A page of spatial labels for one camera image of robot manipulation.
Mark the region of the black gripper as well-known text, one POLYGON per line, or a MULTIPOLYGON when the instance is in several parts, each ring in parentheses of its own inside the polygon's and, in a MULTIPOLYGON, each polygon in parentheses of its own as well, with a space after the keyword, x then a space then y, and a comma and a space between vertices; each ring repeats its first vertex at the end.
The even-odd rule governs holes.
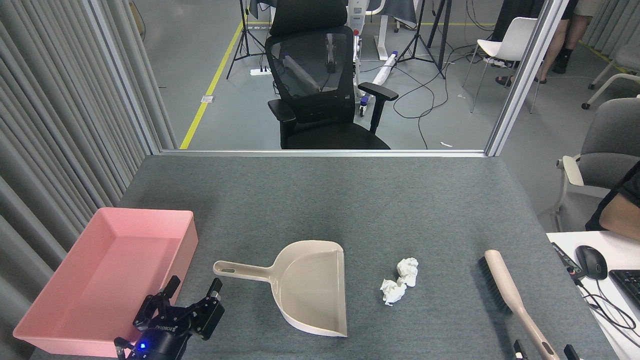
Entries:
POLYGON ((166 315, 170 299, 181 281, 172 275, 163 290, 147 295, 137 311, 132 325, 142 330, 141 337, 131 350, 131 360, 180 360, 192 334, 208 341, 225 312, 218 298, 223 283, 214 278, 206 295, 196 303, 179 310, 178 317, 166 315))

